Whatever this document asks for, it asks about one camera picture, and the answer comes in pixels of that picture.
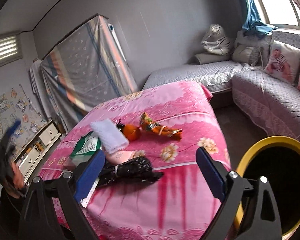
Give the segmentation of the person's left hand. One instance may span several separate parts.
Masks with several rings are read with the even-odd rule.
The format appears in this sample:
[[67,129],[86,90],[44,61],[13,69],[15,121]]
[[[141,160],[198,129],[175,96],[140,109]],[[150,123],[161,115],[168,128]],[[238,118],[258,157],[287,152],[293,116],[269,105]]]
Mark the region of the person's left hand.
[[14,198],[20,198],[20,192],[25,186],[24,177],[21,171],[19,170],[19,167],[13,161],[11,162],[11,168],[13,171],[13,183],[11,184],[5,182],[4,188],[10,196]]

